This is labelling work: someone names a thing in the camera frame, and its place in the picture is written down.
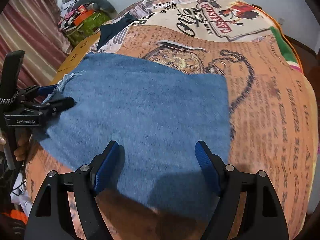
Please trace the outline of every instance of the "dark blue cloth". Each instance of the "dark blue cloth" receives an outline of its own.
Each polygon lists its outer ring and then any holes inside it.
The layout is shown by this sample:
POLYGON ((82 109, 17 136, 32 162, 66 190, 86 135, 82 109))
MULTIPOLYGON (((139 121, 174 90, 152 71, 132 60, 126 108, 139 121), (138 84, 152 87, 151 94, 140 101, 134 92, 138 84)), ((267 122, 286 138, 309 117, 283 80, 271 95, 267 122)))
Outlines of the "dark blue cloth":
POLYGON ((41 146, 75 170, 115 140, 123 148, 109 187, 143 205, 207 220, 216 200, 195 144, 204 140, 227 162, 225 78, 109 53, 88 54, 74 72, 80 75, 63 96, 77 103, 49 122, 46 135, 36 133, 41 146))

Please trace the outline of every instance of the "striped curtain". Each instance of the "striped curtain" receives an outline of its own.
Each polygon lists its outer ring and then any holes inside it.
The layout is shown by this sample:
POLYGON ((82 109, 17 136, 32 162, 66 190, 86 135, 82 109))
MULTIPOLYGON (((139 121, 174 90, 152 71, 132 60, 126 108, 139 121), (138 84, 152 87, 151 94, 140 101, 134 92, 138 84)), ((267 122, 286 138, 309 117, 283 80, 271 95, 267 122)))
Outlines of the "striped curtain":
POLYGON ((10 51, 24 50, 18 87, 48 85, 72 47, 59 32, 56 0, 10 0, 0 15, 0 69, 10 51))

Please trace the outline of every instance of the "bed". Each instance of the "bed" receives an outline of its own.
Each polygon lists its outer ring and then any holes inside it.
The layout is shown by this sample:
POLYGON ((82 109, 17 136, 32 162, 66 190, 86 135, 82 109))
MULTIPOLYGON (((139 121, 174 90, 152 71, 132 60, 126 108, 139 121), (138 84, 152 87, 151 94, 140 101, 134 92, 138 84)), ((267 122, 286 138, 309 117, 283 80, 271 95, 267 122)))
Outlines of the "bed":
MULTIPOLYGON (((294 239, 304 223, 314 176, 317 108, 299 57, 276 21, 242 0, 142 0, 105 24, 128 12, 138 20, 101 48, 100 33, 82 41, 52 83, 72 72, 87 53, 117 53, 185 74, 225 76, 232 139, 228 162, 240 171, 267 172, 294 239), (225 51, 247 61, 234 63, 225 51)), ((49 171, 71 169, 38 143, 30 151, 26 175, 34 200, 49 171)), ((112 190, 96 199, 114 239, 199 239, 206 227, 203 221, 148 209, 112 190)), ((72 194, 69 202, 77 235, 84 238, 72 194)), ((243 195, 240 210, 244 202, 243 195)), ((229 237, 236 236, 240 218, 239 213, 229 237)))

